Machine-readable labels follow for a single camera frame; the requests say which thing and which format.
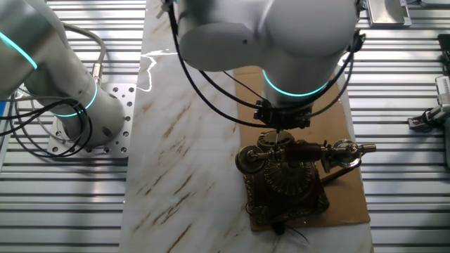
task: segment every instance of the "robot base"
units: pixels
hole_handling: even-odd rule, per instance
[[[129,156],[131,143],[131,129],[133,126],[134,102],[136,99],[135,84],[102,84],[102,89],[114,96],[121,102],[125,111],[125,121],[120,133],[109,143],[96,148],[86,148],[71,158],[126,158]],[[55,117],[51,132],[61,138],[68,139],[62,131],[61,122]],[[72,143],[61,142],[53,137],[49,139],[47,150],[55,155],[70,148]]]

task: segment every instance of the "white marble table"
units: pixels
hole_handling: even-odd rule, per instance
[[[131,155],[122,220],[122,253],[368,253],[368,223],[288,231],[250,231],[242,174],[234,164],[239,126],[216,115],[195,94],[174,53],[160,1],[147,3]],[[225,113],[237,105],[191,70],[202,92]],[[227,76],[211,73],[227,91]]]

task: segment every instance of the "black wire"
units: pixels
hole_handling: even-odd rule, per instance
[[[222,117],[231,120],[232,122],[238,123],[238,124],[242,124],[248,127],[258,127],[258,128],[274,128],[276,129],[275,126],[271,126],[271,125],[264,125],[264,124],[254,124],[254,123],[250,123],[250,122],[244,122],[240,119],[236,119],[230,115],[227,115],[226,113],[223,113],[221,110],[217,109],[213,104],[211,104],[211,102],[208,101],[208,99],[206,99],[206,97],[202,94],[202,92],[200,91],[200,89],[197,87],[197,85],[195,85],[195,82],[192,80],[191,75],[189,74],[188,69],[186,68],[186,64],[184,64],[184,60],[181,57],[180,54],[180,50],[179,50],[179,44],[178,44],[178,39],[176,37],[176,18],[175,18],[175,12],[174,12],[174,7],[173,5],[171,5],[169,7],[169,19],[170,19],[170,26],[172,28],[172,36],[174,39],[174,43],[175,43],[175,48],[176,48],[176,52],[178,54],[178,58],[179,61],[181,63],[181,67],[183,68],[183,71],[186,75],[186,77],[188,78],[189,82],[191,83],[191,86],[194,88],[195,92],[199,95],[199,97],[203,100],[203,102],[205,102],[213,111],[215,111],[217,114],[221,115]]]
[[[319,111],[317,111],[317,112],[315,112],[315,113],[313,113],[313,114],[310,114],[310,115],[305,115],[305,116],[303,116],[303,117],[299,117],[299,119],[302,119],[302,118],[312,118],[312,117],[315,117],[315,116],[318,116],[318,115],[324,113],[325,111],[327,111],[328,109],[330,109],[334,104],[336,104],[336,102],[339,101],[339,99],[342,97],[342,95],[344,95],[344,92],[347,90],[347,87],[349,86],[349,83],[350,83],[350,77],[352,76],[352,73],[353,73],[353,63],[354,63],[353,57],[354,57],[354,55],[352,54],[352,55],[349,56],[349,57],[352,57],[352,60],[351,60],[351,62],[350,62],[349,74],[348,74],[347,80],[345,80],[344,86],[342,87],[342,89],[341,89],[341,91],[339,92],[339,94],[335,97],[335,99],[334,99],[333,101],[331,101],[331,103],[329,103],[326,107],[320,109]]]
[[[301,235],[301,236],[309,243],[308,239],[307,239],[301,232],[299,232],[298,230],[296,230],[296,229],[294,229],[294,228],[291,228],[290,226],[288,226],[288,225],[286,225],[286,224],[284,224],[284,226],[285,226],[286,228],[289,228],[290,230],[296,232],[297,234]]]
[[[249,90],[251,93],[253,93],[254,95],[256,95],[258,98],[261,98],[262,100],[266,100],[265,98],[261,97],[258,93],[256,93],[255,91],[253,91],[249,86],[245,85],[244,83],[242,83],[241,81],[237,80],[236,78],[234,78],[232,75],[230,75],[229,73],[225,72],[224,73],[230,77],[232,80],[234,80],[235,82],[237,82],[238,84],[240,84],[241,86],[245,87],[247,90]]]
[[[101,51],[100,51],[100,56],[98,57],[96,63],[101,64],[103,62],[103,59],[105,58],[105,55],[106,55],[106,45],[105,45],[105,42],[97,34],[94,34],[93,32],[88,31],[86,29],[76,27],[74,25],[69,25],[67,23],[63,23],[63,25],[64,25],[65,29],[79,33],[79,34],[83,34],[84,36],[90,37],[95,42],[97,42],[98,45],[100,45]]]
[[[249,205],[250,205],[250,202],[247,202],[247,204],[245,204],[245,211],[247,212],[247,214],[248,214],[250,217],[252,217],[253,214],[251,214],[250,211],[248,211],[248,206],[249,206]],[[292,227],[286,225],[286,223],[284,224],[284,226],[285,226],[286,228],[289,228],[290,230],[296,232],[297,234],[301,235],[301,236],[309,243],[308,239],[307,239],[301,232],[299,232],[298,230],[296,230],[296,229],[294,229],[294,228],[292,228]]]
[[[73,105],[73,103],[71,103],[70,101],[68,101],[67,104],[68,104],[68,105]],[[19,110],[18,110],[18,104],[17,104],[17,103],[14,103],[14,106],[15,106],[15,111],[18,112],[18,111],[19,111]],[[75,106],[75,107],[73,107],[73,108],[74,108],[75,112],[77,113],[77,117],[78,117],[78,120],[79,120],[79,123],[80,123],[80,129],[81,129],[81,131],[80,131],[79,135],[81,136],[81,135],[84,133],[84,131],[85,131],[86,127],[87,127],[87,124],[84,123],[84,121],[83,121],[83,119],[82,119],[81,113],[78,113],[78,112],[81,111],[81,112],[83,113],[83,115],[87,116],[87,118],[88,118],[89,121],[90,121],[91,119],[89,118],[89,116],[88,116],[88,114],[87,114],[87,111],[86,111],[86,109],[85,109],[83,106],[77,105],[77,106]],[[21,119],[21,118],[19,118],[18,121],[19,121],[19,124],[20,124],[20,125],[23,125],[23,122],[22,122],[22,119]],[[55,154],[50,153],[50,152],[48,152],[47,150],[43,149],[39,144],[37,144],[36,142],[34,142],[33,139],[28,135],[27,130],[25,129],[25,126],[23,126],[22,131],[23,131],[25,137],[27,137],[28,140],[29,140],[36,148],[38,148],[40,151],[42,151],[42,152],[44,152],[44,153],[47,154],[47,155],[40,155],[40,154],[35,153],[35,152],[32,151],[32,150],[29,150],[25,145],[23,145],[22,141],[20,141],[20,139],[19,139],[18,136],[17,136],[17,133],[16,133],[16,132],[13,132],[13,135],[14,135],[15,139],[16,139],[16,140],[18,141],[18,143],[22,146],[22,148],[24,148],[27,152],[32,153],[33,155],[35,155],[35,156],[37,156],[37,157],[57,158],[57,157],[70,157],[70,156],[73,156],[73,155],[77,154],[79,151],[81,151],[81,150],[87,145],[87,143],[89,142],[89,140],[91,139],[91,133],[90,133],[89,136],[88,136],[88,139],[84,142],[84,144],[83,144],[78,150],[75,150],[75,147],[76,147],[76,146],[78,145],[78,143],[81,141],[81,138],[78,138],[77,140],[75,140],[75,142],[74,142],[74,144],[73,144],[72,147],[70,147],[69,149],[67,149],[65,152],[63,152],[63,153],[61,153],[61,154],[55,155]]]
[[[213,85],[214,88],[216,88],[216,90],[220,91],[220,93],[224,94],[225,96],[233,99],[234,101],[240,103],[241,105],[245,105],[249,108],[253,108],[253,109],[261,109],[261,106],[259,105],[254,105],[252,103],[249,102],[245,102],[242,99],[236,98],[235,96],[231,95],[228,91],[225,91],[223,88],[221,88],[218,84],[216,84],[210,77],[208,77],[208,75],[202,71],[202,70],[198,70],[200,72],[200,74],[202,74],[202,76],[211,84]]]
[[[171,5],[169,7],[169,19],[170,19],[170,25],[171,25],[171,29],[172,29],[172,36],[174,39],[174,43],[175,43],[175,47],[176,47],[176,52],[178,53],[178,57],[181,63],[181,66],[189,80],[189,82],[191,83],[192,87],[194,88],[195,92],[199,95],[199,97],[211,108],[213,109],[216,113],[218,113],[219,115],[221,115],[222,117],[225,117],[235,123],[238,124],[243,124],[245,126],[249,126],[249,127],[258,127],[258,128],[273,128],[273,129],[279,129],[279,127],[277,126],[272,126],[272,125],[263,125],[263,124],[253,124],[253,123],[249,123],[249,122],[244,122],[242,120],[236,119],[234,117],[231,117],[225,113],[223,113],[221,110],[217,109],[216,107],[213,106],[213,104],[211,104],[211,102],[208,101],[208,99],[206,99],[206,97],[204,97],[204,95],[201,93],[200,89],[198,89],[198,87],[195,85],[195,82],[192,80],[192,77],[190,76],[186,65],[184,63],[183,58],[181,57],[180,51],[179,51],[179,44],[178,44],[178,39],[177,39],[177,35],[176,35],[176,29],[178,27],[178,24],[176,23],[176,18],[175,18],[175,14],[174,14],[174,7],[173,5]],[[340,68],[338,74],[335,76],[335,78],[333,78],[331,81],[329,81],[328,85],[326,88],[324,88],[323,90],[321,90],[316,96],[313,96],[311,98],[308,98],[304,101],[302,101],[299,104],[296,105],[291,105],[289,107],[284,107],[284,108],[267,108],[267,110],[271,110],[271,111],[285,111],[285,110],[294,110],[294,109],[299,109],[302,108],[310,103],[313,103],[315,100],[319,99],[320,97],[322,97],[323,94],[325,94],[335,83],[336,81],[340,78],[340,76],[342,75],[342,73],[345,71],[345,68],[347,67],[348,63],[351,62],[350,64],[350,71],[347,77],[347,80],[345,82],[344,87],[342,88],[341,92],[339,92],[338,96],[331,102],[329,103],[326,107],[324,107],[323,109],[319,110],[318,112],[315,112],[314,114],[311,115],[305,115],[303,117],[299,117],[299,119],[307,119],[307,118],[311,118],[311,117],[315,117],[317,115],[320,115],[321,113],[325,112],[326,110],[328,110],[329,108],[331,108],[337,101],[339,101],[340,97],[344,94],[345,90],[347,89],[350,77],[352,76],[352,70],[353,70],[353,63],[354,63],[354,50],[355,50],[355,45],[356,45],[356,37],[353,38],[352,44],[350,46],[350,55],[347,57],[347,59],[345,60],[344,65]],[[246,105],[250,108],[254,108],[254,109],[260,109],[261,107],[257,106],[257,105],[253,105],[251,103],[247,103],[239,98],[236,98],[235,96],[231,95],[230,93],[228,93],[227,91],[223,90],[219,85],[217,85],[212,79],[210,79],[206,73],[204,73],[203,71],[199,70],[200,73],[202,74],[202,76],[204,78],[206,78],[206,80],[213,85],[217,90],[219,90],[221,93],[223,93],[224,95],[228,96],[229,98],[233,99],[234,101],[241,103],[243,105]]]
[[[22,115],[16,115],[16,116],[10,116],[10,115],[8,115],[8,116],[2,116],[2,117],[0,117],[0,120],[3,120],[3,119],[5,119],[5,120],[9,120],[9,119],[18,119],[18,118],[20,118],[20,117],[29,117],[29,116],[32,116],[32,115],[36,115],[37,113],[39,113],[39,112],[48,112],[50,109],[52,109],[52,108],[54,108],[54,107],[56,107],[56,106],[58,106],[58,105],[63,105],[63,104],[67,104],[65,101],[67,101],[67,100],[70,100],[70,98],[67,98],[67,99],[62,99],[62,100],[60,100],[60,101],[57,101],[57,102],[55,102],[55,103],[51,103],[50,105],[47,105],[47,106],[44,106],[44,107],[42,107],[42,108],[39,108],[39,109],[36,109],[36,110],[34,110],[34,111],[32,111],[32,112],[27,112],[27,113],[25,113],[25,114],[22,114]]]
[[[30,123],[31,121],[33,121],[34,119],[36,119],[36,118],[38,118],[39,116],[41,116],[42,114],[44,114],[46,111],[49,111],[50,109],[52,109],[52,108],[54,108],[54,107],[56,107],[56,106],[58,106],[58,105],[65,104],[65,103],[67,103],[67,100],[61,100],[61,101],[52,103],[52,104],[47,105],[46,107],[44,107],[44,108],[46,108],[47,110],[42,110],[43,108],[41,108],[41,109],[39,109],[39,110],[36,110],[36,111],[38,111],[38,112],[34,112],[34,115],[33,115],[33,112],[32,112],[32,115],[33,115],[33,116],[31,116],[26,122],[23,122],[23,125],[20,125],[20,126],[18,126],[18,127],[16,127],[16,128],[11,128],[11,129],[8,130],[8,131],[5,131],[5,132],[3,132],[3,133],[0,133],[0,136],[5,136],[5,135],[8,135],[8,134],[12,134],[13,132],[15,132],[15,131],[17,131],[17,130],[23,128],[25,125],[29,124],[29,123]],[[24,115],[18,115],[18,117],[0,117],[0,119],[17,119],[17,118],[19,118],[19,117],[26,117],[25,115],[28,115],[28,114],[29,114],[29,113],[26,113],[26,114],[24,114]]]
[[[62,100],[62,101],[60,101],[60,102],[63,102],[63,103],[65,103],[65,104],[67,104],[67,105],[70,105],[71,107],[74,108],[75,112],[77,113],[78,119],[79,119],[79,121],[80,121],[80,126],[81,126],[80,135],[82,135],[82,133],[84,132],[84,130],[85,130],[86,126],[87,126],[87,125],[84,123],[84,121],[83,121],[83,119],[82,119],[82,117],[81,117],[81,114],[87,116],[87,119],[88,119],[88,121],[89,121],[89,127],[90,127],[90,131],[89,131],[89,135],[88,135],[87,140],[84,142],[84,144],[83,144],[82,146],[80,146],[80,148],[79,148],[78,150],[74,150],[75,147],[76,147],[76,145],[77,145],[77,144],[80,142],[80,140],[81,140],[80,138],[78,138],[78,139],[75,141],[74,145],[73,145],[72,147],[70,147],[68,150],[66,150],[65,152],[63,152],[63,153],[61,153],[61,154],[54,155],[54,154],[52,154],[52,153],[49,153],[48,151],[46,151],[46,150],[43,149],[42,147],[40,147],[40,146],[39,146],[37,143],[35,143],[35,142],[32,140],[32,138],[28,135],[28,133],[27,133],[27,131],[26,131],[26,129],[25,129],[25,126],[26,126],[27,124],[29,124],[31,121],[30,121],[30,120],[27,120],[26,122],[22,122],[21,117],[19,117],[19,118],[18,118],[18,121],[19,121],[19,124],[20,124],[20,125],[19,125],[18,128],[15,128],[15,129],[22,129],[24,135],[28,138],[28,140],[30,140],[30,142],[31,142],[34,146],[36,146],[36,148],[38,148],[39,150],[41,150],[41,151],[44,152],[44,153],[47,153],[48,155],[40,155],[40,154],[37,154],[36,152],[30,150],[29,148],[27,148],[26,145],[20,140],[20,138],[18,137],[17,133],[16,133],[15,131],[13,131],[14,138],[15,138],[15,139],[17,140],[17,142],[22,146],[22,148],[25,149],[27,152],[29,152],[29,153],[31,153],[31,154],[37,156],[37,157],[45,157],[45,158],[70,157],[70,156],[73,156],[73,155],[77,154],[79,151],[81,151],[83,148],[86,147],[87,143],[89,142],[89,140],[90,140],[91,137],[92,137],[92,121],[91,121],[91,118],[88,116],[86,109],[85,109],[83,106],[81,106],[81,105],[80,105],[77,101],[75,101],[75,100],[67,99],[67,100]],[[11,105],[10,105],[10,108],[9,108],[8,115],[11,115],[11,114],[12,114],[12,108],[13,108],[13,105],[15,106],[16,112],[18,112],[18,106],[17,106],[17,103],[16,103],[16,102],[12,102]],[[45,112],[45,111],[43,111],[43,112],[38,112],[36,115],[37,115],[37,116],[40,116],[40,115],[43,114],[44,112]],[[13,121],[10,120],[9,123],[10,123],[11,128],[14,129],[14,128],[13,128]]]

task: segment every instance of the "cardboard sheet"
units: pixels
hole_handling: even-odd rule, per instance
[[[260,92],[262,90],[262,72],[258,67],[244,67],[235,70],[235,78],[249,86],[252,90]],[[249,103],[254,103],[257,97],[250,93],[246,88],[236,84],[237,97]],[[322,98],[317,100],[313,107],[313,112],[320,110],[332,101],[338,94],[338,88],[335,85]],[[254,109],[247,108],[244,105],[238,107],[239,119],[247,122],[261,123],[253,119]],[[242,146],[256,145],[259,135],[265,129],[256,129],[248,126],[240,126],[240,137]],[[332,108],[323,114],[311,119],[311,126],[306,129],[294,129],[289,132],[296,140],[304,139],[310,143],[334,143],[340,139],[350,139],[345,120],[344,110],[340,103],[336,103]],[[326,174],[317,162],[321,178]],[[340,168],[331,170],[331,174],[337,172]],[[309,216],[288,222],[290,226],[296,228],[318,227],[318,226],[337,226],[344,224],[366,223],[370,221],[368,215],[366,198],[364,197],[363,183],[361,181],[361,172],[359,169],[336,179],[325,187],[325,192],[330,202],[330,207],[322,214]],[[269,230],[270,227],[256,226],[252,222],[252,230]]]

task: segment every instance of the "blue light ring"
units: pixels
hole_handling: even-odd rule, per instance
[[[95,99],[96,99],[96,97],[97,97],[97,90],[98,90],[97,84],[95,84],[95,86],[96,86],[96,91],[94,92],[94,97],[92,97],[91,102],[89,102],[89,104],[86,105],[86,107],[84,108],[84,109],[86,109],[86,110],[92,105],[92,103],[94,103],[94,101],[95,101]],[[58,117],[73,117],[73,116],[76,116],[77,113],[81,113],[81,112],[82,112],[82,111],[78,111],[78,112],[76,112],[76,113],[72,113],[71,115],[57,115],[56,113],[54,113],[54,115],[55,115],[55,116],[58,116]]]
[[[276,91],[279,92],[279,93],[282,93],[283,95],[293,96],[293,97],[304,97],[304,96],[310,96],[310,95],[313,95],[313,94],[318,93],[319,91],[323,90],[323,89],[327,86],[327,84],[328,84],[328,82],[326,82],[322,87],[318,88],[318,89],[315,90],[315,91],[309,92],[309,93],[294,94],[294,93],[289,93],[289,92],[286,92],[286,91],[282,91],[281,89],[279,89],[278,87],[276,87],[274,84],[272,84],[272,82],[271,82],[271,81],[269,80],[269,78],[267,77],[267,74],[266,74],[266,71],[265,71],[265,70],[262,70],[262,74],[264,75],[264,78],[266,79],[267,83],[268,83],[270,86],[272,86],[272,88],[274,88],[274,90],[276,90]]]
[[[12,46],[17,52],[19,52],[25,59],[27,59],[33,68],[37,70],[36,62],[23,50],[21,49],[14,41],[10,40],[5,34],[0,32],[0,39],[5,42],[5,44]]]

